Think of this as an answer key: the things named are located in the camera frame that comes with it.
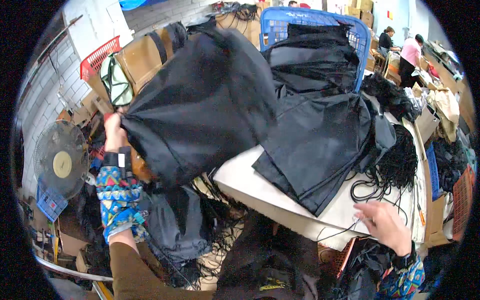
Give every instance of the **fan guard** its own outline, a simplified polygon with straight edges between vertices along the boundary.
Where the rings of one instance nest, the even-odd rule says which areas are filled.
[[[64,120],[48,125],[35,145],[34,171],[43,192],[50,188],[66,200],[74,197],[88,172],[88,145],[80,128]]]

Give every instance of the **colorful patterned sleeve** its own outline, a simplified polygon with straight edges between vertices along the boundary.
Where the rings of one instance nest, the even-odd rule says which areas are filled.
[[[137,210],[142,186],[136,180],[128,183],[121,178],[119,167],[105,166],[96,179],[96,193],[100,200],[104,238],[108,244],[111,235],[132,229],[136,242],[144,241],[144,220]]]
[[[408,269],[391,271],[380,283],[376,299],[410,300],[425,279],[423,263],[417,260]]]

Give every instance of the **brown sleeve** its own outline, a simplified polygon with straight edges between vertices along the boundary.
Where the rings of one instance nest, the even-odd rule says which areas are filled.
[[[212,291],[187,291],[167,287],[130,246],[110,244],[110,268],[116,300],[211,300]]]

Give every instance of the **woman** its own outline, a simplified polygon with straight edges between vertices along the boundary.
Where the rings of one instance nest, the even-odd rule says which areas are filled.
[[[217,291],[189,291],[162,283],[140,256],[147,235],[137,208],[142,186],[133,178],[122,178],[122,173],[128,173],[123,167],[129,165],[128,156],[121,154],[125,130],[120,128],[119,114],[105,116],[105,120],[107,141],[104,166],[97,177],[97,195],[104,237],[110,249],[115,299],[318,299],[314,289],[319,294],[322,289],[328,289],[326,276],[311,275],[318,273],[314,270],[318,265],[316,242],[287,228],[279,228],[255,212],[249,213],[243,232],[222,263]],[[387,203],[371,201],[354,207],[359,210],[356,217],[364,222],[370,234],[396,253],[393,270],[382,279],[375,299],[411,299],[425,273],[412,246],[410,230],[403,225],[396,209]],[[318,285],[311,282],[312,279],[317,280]]]
[[[392,37],[395,34],[395,30],[388,26],[378,39],[378,53],[383,57],[387,57],[388,51],[400,51],[399,47],[394,47],[392,43]]]
[[[400,53],[400,64],[398,66],[398,75],[402,79],[400,87],[413,87],[418,76],[412,76],[415,67],[420,68],[421,47],[423,45],[423,37],[416,35],[415,38],[407,38],[403,44]]]

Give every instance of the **light green fabric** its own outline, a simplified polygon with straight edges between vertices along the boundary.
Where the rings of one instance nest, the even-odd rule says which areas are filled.
[[[132,86],[123,73],[114,53],[109,54],[102,62],[100,77],[107,89],[110,102],[114,107],[129,104],[133,98]]]

